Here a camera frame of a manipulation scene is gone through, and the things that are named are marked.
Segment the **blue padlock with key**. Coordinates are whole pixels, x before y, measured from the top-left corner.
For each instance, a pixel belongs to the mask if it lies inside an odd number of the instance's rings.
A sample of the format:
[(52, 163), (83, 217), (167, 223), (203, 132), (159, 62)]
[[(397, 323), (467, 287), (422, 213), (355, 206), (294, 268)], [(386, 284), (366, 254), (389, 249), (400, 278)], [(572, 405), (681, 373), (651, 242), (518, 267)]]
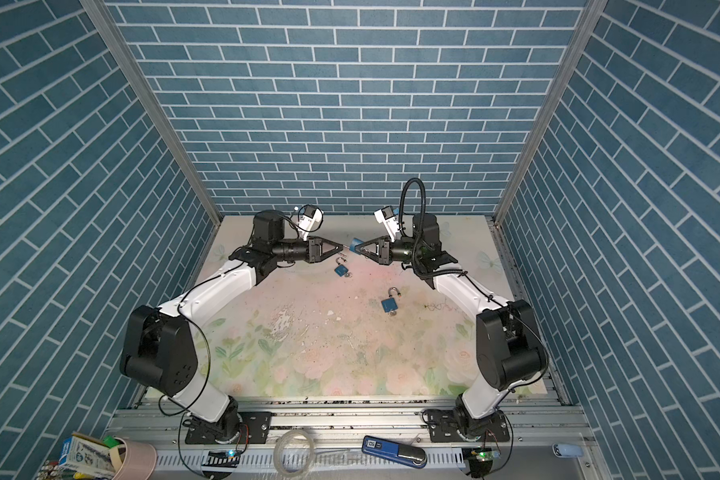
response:
[(361, 249), (360, 246), (364, 243), (362, 239), (359, 238), (353, 238), (349, 245), (349, 250), (353, 253), (360, 254)]

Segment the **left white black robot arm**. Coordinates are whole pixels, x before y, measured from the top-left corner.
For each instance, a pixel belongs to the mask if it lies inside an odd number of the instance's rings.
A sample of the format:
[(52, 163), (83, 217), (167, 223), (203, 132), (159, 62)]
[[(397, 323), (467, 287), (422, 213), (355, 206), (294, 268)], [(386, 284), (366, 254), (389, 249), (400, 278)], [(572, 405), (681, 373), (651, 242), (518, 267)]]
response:
[(317, 236), (322, 211), (306, 205), (294, 216), (278, 210), (257, 213), (246, 244), (236, 248), (210, 277), (157, 307), (142, 305), (126, 324), (120, 372), (158, 390), (190, 413), (193, 427), (209, 442), (240, 437), (236, 400), (212, 386), (201, 368), (194, 337), (209, 346), (207, 323), (226, 304), (261, 284), (284, 263), (320, 263), (338, 254), (340, 244)]

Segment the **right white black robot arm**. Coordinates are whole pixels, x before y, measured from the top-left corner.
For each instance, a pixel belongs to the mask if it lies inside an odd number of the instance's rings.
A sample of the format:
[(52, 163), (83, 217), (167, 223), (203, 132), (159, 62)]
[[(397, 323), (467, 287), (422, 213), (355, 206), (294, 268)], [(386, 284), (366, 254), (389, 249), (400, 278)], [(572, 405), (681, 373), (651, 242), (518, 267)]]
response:
[(532, 307), (524, 300), (498, 296), (472, 279), (444, 250), (435, 215), (415, 215), (410, 235), (403, 232), (402, 215), (392, 207), (376, 211), (374, 217), (386, 234), (356, 245), (355, 251), (379, 265), (401, 263), (475, 319), (479, 375), (457, 396), (453, 410), (423, 413), (430, 439), (446, 442), (460, 436), (475, 441), (490, 433), (501, 441), (509, 439), (501, 402), (541, 380), (549, 367)]

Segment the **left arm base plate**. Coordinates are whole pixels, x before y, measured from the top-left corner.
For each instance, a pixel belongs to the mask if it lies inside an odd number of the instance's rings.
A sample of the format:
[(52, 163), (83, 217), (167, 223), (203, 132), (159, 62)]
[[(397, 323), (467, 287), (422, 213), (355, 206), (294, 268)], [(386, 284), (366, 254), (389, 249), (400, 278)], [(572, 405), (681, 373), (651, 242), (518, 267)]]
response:
[(190, 417), (182, 421), (187, 430), (187, 445), (223, 445), (231, 443), (264, 444), (268, 438), (271, 412), (228, 412), (214, 423)]

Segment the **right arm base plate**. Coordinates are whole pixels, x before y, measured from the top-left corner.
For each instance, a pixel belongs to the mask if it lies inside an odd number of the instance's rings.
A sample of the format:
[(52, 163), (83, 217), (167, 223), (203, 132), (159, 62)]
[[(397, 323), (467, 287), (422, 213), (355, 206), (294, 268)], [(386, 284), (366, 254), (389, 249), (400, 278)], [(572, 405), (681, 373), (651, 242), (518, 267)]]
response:
[(425, 409), (420, 417), (433, 443), (507, 442), (509, 424), (501, 410), (481, 418), (472, 418), (464, 408)]

